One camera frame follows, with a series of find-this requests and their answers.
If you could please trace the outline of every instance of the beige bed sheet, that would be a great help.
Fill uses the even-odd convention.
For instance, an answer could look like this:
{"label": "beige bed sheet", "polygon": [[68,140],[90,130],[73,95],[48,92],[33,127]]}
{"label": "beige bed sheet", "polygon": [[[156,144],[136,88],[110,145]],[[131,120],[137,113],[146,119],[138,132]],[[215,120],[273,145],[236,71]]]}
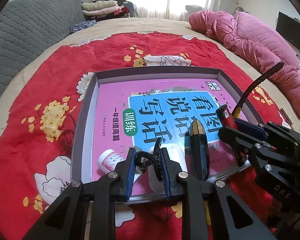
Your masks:
{"label": "beige bed sheet", "polygon": [[[26,85],[28,80],[32,77],[39,66],[60,46],[69,45],[78,41],[102,37],[110,34],[139,32],[139,31],[158,31],[161,33],[173,33],[181,35],[192,35],[198,39],[212,41],[226,54],[227,58],[240,67],[247,75],[253,80],[260,76],[260,73],[255,70],[249,63],[236,56],[220,43],[209,39],[201,33],[197,33],[191,29],[188,22],[172,21],[157,18],[122,18],[112,19],[97,23],[93,27],[74,33],[64,38],[59,43],[45,50],[36,60],[25,67],[9,84],[2,96],[0,97],[0,135],[2,135],[8,120],[9,109],[21,92],[22,88]],[[272,84],[269,80],[262,83],[261,87],[268,92],[272,100],[279,108],[283,108],[287,115],[290,117],[293,128],[300,133],[300,120],[294,113],[292,106],[279,91],[279,89]]]}

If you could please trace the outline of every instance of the red floral blanket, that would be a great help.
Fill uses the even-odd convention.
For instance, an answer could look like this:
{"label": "red floral blanket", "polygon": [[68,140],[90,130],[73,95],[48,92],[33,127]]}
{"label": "red floral blanket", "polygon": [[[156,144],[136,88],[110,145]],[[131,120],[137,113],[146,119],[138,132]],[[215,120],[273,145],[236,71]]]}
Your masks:
{"label": "red floral blanket", "polygon": [[[149,54],[222,69],[243,91],[252,82],[216,44],[193,36],[122,33],[60,47],[16,98],[0,137],[0,230],[7,240],[20,240],[69,185],[74,131],[89,72],[141,67]],[[282,123],[278,107],[260,87],[249,100],[265,122]],[[248,169],[229,183],[265,221],[272,197],[255,185],[254,176]],[[181,217],[180,203],[117,206],[117,239],[181,239]]]}

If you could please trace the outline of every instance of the gray quilted headboard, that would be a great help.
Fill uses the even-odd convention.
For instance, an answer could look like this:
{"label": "gray quilted headboard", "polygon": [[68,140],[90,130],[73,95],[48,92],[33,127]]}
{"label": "gray quilted headboard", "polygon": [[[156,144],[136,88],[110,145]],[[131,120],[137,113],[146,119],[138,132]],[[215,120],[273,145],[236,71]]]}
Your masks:
{"label": "gray quilted headboard", "polygon": [[0,13],[0,96],[47,48],[85,21],[81,0],[12,0]]}

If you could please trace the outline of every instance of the pink folded blanket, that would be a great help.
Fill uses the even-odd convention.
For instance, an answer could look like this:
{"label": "pink folded blanket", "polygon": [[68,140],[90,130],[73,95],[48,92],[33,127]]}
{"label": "pink folded blanket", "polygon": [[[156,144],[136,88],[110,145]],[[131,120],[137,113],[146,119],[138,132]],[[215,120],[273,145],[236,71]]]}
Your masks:
{"label": "pink folded blanket", "polygon": [[189,17],[191,27],[239,55],[261,73],[279,62],[284,67],[270,79],[292,104],[300,118],[300,67],[294,50],[274,29],[254,16],[237,12],[203,10]]}
{"label": "pink folded blanket", "polygon": [[118,5],[116,5],[116,6],[112,6],[112,7],[104,8],[104,9],[100,9],[100,10],[95,10],[95,11],[82,10],[82,12],[83,12],[83,15],[86,15],[86,16],[104,15],[104,14],[106,15],[109,13],[113,13],[119,9],[121,9],[121,8]]}

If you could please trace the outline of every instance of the blue patterned cloth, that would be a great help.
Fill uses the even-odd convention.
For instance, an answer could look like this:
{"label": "blue patterned cloth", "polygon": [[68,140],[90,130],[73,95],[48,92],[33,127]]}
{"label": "blue patterned cloth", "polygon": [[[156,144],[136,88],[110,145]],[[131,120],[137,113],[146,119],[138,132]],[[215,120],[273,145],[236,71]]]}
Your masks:
{"label": "blue patterned cloth", "polygon": [[79,24],[74,24],[70,27],[70,34],[89,28],[95,25],[96,23],[97,23],[96,20],[92,20],[92,21],[81,22]]}

